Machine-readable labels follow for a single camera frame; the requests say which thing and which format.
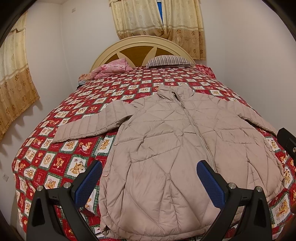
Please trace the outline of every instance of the cream headboard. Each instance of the cream headboard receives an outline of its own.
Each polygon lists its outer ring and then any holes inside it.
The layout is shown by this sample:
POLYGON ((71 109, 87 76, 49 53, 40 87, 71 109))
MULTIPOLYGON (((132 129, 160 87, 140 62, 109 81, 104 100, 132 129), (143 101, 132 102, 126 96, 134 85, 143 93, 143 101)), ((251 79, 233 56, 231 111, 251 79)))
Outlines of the cream headboard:
POLYGON ((91 71, 113 60, 125 58, 132 68, 145 66, 159 55, 177 55, 194 63, 193 58, 177 44, 155 36, 133 36, 111 45, 95 61, 91 71))

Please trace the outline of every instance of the curtain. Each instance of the curtain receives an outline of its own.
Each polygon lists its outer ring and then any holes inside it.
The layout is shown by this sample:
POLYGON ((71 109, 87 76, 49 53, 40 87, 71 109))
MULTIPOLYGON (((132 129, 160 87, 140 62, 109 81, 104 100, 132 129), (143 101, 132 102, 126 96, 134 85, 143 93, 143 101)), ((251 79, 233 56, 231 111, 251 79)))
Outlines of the curtain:
POLYGON ((109 0, 120 39, 135 35, 164 34, 156 0, 109 0))
POLYGON ((162 0, 164 38, 193 59, 206 60, 205 32, 198 0, 162 0))
POLYGON ((19 18, 0 48, 0 140, 10 124, 39 99, 25 52, 26 17, 27 13, 19 18))

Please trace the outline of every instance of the striped pillow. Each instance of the striped pillow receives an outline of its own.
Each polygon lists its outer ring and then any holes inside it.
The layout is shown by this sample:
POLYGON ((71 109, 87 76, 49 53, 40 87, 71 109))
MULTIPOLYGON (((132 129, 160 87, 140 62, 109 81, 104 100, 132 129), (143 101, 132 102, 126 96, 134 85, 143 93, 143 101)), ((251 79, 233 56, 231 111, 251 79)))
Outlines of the striped pillow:
POLYGON ((175 55, 160 55, 148 61, 146 67, 161 68, 169 66, 191 66, 194 65, 186 58, 175 55))

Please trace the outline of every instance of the jacket collar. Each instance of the jacket collar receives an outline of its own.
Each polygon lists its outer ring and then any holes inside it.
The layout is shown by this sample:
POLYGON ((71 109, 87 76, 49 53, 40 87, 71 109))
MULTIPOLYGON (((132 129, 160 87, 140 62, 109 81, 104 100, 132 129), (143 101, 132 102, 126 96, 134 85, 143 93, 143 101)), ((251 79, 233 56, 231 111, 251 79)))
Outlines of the jacket collar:
POLYGON ((167 85, 159 85, 157 94, 163 98, 169 100, 175 100, 174 92, 179 96, 181 100, 188 99, 193 96, 194 91, 188 85, 182 86, 167 86, 167 85))

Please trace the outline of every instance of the metal screw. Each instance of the metal screw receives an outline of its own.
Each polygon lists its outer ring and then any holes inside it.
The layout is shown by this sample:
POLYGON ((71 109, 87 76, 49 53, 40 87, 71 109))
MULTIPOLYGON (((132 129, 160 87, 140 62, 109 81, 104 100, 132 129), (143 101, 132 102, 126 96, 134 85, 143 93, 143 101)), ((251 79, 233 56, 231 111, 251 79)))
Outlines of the metal screw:
POLYGON ((40 192, 40 191, 42 191, 42 190, 43 190, 43 186, 40 185, 40 186, 37 187, 37 191, 38 191, 38 192, 40 192))
POLYGON ((256 187, 256 190, 257 190, 258 192, 262 192, 262 191, 263 191, 262 187, 260 187, 260 186, 257 186, 257 187, 256 187))
POLYGON ((229 183, 228 186, 230 189, 235 189, 237 187, 234 183, 229 183))
POLYGON ((71 187, 71 183, 64 183, 63 187, 64 188, 69 188, 69 187, 71 187))

